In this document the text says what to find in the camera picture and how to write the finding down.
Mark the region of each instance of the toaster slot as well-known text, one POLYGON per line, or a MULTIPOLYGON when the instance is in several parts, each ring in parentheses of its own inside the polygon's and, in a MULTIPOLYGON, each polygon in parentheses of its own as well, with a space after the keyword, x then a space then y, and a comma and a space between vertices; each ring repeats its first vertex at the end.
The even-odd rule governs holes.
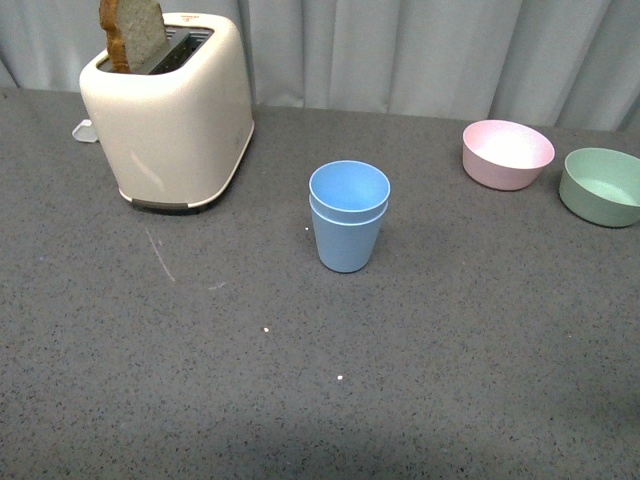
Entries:
MULTIPOLYGON (((178 70, 213 34, 206 28, 166 27, 169 42, 143 65, 131 73, 136 75, 159 75, 178 70)), ((113 73, 109 59, 98 65, 103 72, 113 73)))

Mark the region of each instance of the green bowl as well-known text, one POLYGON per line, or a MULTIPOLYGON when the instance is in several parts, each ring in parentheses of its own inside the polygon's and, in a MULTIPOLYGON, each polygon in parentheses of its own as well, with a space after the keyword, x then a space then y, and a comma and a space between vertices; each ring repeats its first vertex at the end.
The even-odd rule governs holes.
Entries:
POLYGON ((605 148, 567 155, 560 198, 573 213, 606 227, 640 220, 640 159, 605 148))

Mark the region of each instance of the plastic cup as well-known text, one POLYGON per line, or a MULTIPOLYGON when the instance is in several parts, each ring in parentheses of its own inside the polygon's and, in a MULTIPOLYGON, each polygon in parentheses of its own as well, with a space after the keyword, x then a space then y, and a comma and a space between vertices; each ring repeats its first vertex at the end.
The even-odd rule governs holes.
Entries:
POLYGON ((328 163, 309 180, 318 255, 341 273, 364 267, 378 238, 391 185, 377 168, 356 160, 328 163))

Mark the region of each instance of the pink bowl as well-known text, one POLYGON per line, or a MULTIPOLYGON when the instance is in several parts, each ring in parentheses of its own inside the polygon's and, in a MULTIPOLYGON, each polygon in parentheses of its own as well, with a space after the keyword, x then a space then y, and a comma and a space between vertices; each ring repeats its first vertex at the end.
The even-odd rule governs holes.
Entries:
POLYGON ((497 190, 520 190, 530 185, 555 156, 545 136, 505 120, 472 123, 462 140, 465 171, 476 182, 497 190))

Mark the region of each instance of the gray curtain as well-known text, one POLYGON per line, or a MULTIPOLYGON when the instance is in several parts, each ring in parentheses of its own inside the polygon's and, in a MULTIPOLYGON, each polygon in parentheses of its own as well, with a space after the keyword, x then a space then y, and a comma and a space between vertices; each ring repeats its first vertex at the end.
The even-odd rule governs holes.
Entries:
MULTIPOLYGON (((240 29, 256 104, 640 129, 640 0, 160 0, 240 29)), ((99 0, 2 0, 0 86, 78 90, 99 0)))

